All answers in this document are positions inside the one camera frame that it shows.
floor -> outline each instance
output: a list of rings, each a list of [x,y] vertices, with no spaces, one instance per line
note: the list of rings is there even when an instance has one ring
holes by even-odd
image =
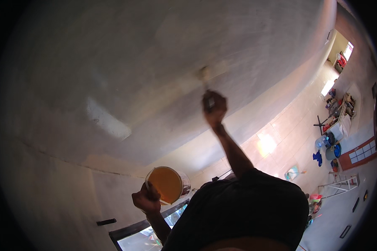
[[[334,80],[338,76],[330,63],[324,63],[312,83],[241,145],[255,168],[284,179],[284,173],[296,165],[300,172],[307,171],[293,180],[305,193],[315,193],[318,185],[327,183],[331,165],[325,159],[325,150],[320,151],[323,155],[321,167],[312,157],[317,152],[314,142],[321,136],[320,129],[313,124],[317,123],[317,115],[320,120],[327,118],[328,112],[325,102],[320,98],[320,92],[328,80]],[[222,158],[198,172],[191,179],[192,188],[201,187],[215,176],[224,178],[231,172],[229,170],[227,159]]]

orange paint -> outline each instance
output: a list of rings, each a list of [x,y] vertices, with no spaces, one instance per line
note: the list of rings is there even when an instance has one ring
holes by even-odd
[[[148,181],[158,190],[161,200],[174,203],[182,194],[182,181],[180,176],[171,168],[158,167],[150,174]]]

man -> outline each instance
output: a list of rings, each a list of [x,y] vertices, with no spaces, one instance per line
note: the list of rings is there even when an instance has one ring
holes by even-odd
[[[211,110],[205,108],[210,98]],[[143,184],[133,193],[133,203],[146,214],[162,251],[295,250],[309,210],[304,193],[297,185],[254,168],[221,123],[226,98],[207,91],[203,111],[237,179],[204,184],[172,230],[161,216],[160,195],[153,186],[147,190]]]

water bottle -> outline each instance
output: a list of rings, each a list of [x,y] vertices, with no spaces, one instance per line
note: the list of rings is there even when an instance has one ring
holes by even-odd
[[[322,146],[326,145],[328,143],[328,136],[323,135],[320,138],[317,138],[316,140],[316,147],[321,148]]]

hand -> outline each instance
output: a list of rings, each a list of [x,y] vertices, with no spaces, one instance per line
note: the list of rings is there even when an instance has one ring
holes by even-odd
[[[131,195],[131,197],[133,198],[133,203],[146,215],[159,213],[161,211],[161,203],[159,201],[161,195],[151,184],[151,182],[148,182],[148,185],[150,187],[150,190],[147,189],[147,186],[144,182],[144,184],[142,184],[141,190]]]
[[[209,99],[213,99],[214,106],[210,111],[207,110],[207,102]],[[223,117],[227,111],[226,98],[222,97],[217,92],[207,90],[203,96],[203,112],[207,123],[211,128],[216,128],[221,124]]]

